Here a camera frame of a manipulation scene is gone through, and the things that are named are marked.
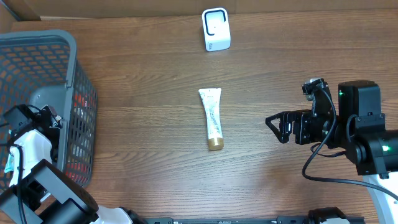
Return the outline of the teal snack packet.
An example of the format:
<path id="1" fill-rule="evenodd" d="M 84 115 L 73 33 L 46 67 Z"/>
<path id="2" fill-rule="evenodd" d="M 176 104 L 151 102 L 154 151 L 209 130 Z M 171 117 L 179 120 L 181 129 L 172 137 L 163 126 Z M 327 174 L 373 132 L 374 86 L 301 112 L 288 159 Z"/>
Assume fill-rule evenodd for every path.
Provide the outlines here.
<path id="1" fill-rule="evenodd" d="M 13 171 L 14 171 L 14 157 L 13 155 L 9 154 L 4 168 L 4 172 L 7 174 Z"/>

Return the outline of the white tube gold cap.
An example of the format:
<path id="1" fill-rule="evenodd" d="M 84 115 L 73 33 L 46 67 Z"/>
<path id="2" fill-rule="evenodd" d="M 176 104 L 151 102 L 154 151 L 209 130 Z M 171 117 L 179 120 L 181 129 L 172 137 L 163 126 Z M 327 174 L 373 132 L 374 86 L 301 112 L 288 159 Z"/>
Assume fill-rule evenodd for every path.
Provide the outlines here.
<path id="1" fill-rule="evenodd" d="M 221 150 L 224 147 L 220 119 L 221 88 L 203 88 L 198 93 L 205 110 L 209 150 Z"/>

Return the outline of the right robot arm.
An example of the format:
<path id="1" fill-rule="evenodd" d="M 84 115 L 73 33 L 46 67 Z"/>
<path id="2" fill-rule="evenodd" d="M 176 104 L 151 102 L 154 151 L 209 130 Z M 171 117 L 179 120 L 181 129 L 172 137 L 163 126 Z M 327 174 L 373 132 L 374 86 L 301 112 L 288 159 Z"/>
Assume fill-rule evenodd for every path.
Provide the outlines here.
<path id="1" fill-rule="evenodd" d="M 306 179 L 366 187 L 379 222 L 397 223 L 397 131 L 386 129 L 379 85 L 369 80 L 340 83 L 337 105 L 322 78 L 305 82 L 302 91 L 311 109 L 283 111 L 266 118 L 265 124 L 282 144 L 291 134 L 297 144 L 311 144 L 312 154 L 302 168 Z M 323 146 L 340 148 L 331 157 L 345 156 L 363 179 L 308 175 L 309 164 Z"/>

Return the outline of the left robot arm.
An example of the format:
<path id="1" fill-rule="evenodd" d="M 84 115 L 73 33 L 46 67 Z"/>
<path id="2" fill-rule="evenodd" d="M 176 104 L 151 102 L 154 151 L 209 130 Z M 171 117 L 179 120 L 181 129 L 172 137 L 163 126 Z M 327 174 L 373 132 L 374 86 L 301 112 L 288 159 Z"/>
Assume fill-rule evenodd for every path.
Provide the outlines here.
<path id="1" fill-rule="evenodd" d="M 3 116 L 12 128 L 4 147 L 14 170 L 1 210 L 15 223 L 143 223 L 131 210 L 99 206 L 52 164 L 62 125 L 48 106 L 17 105 Z"/>

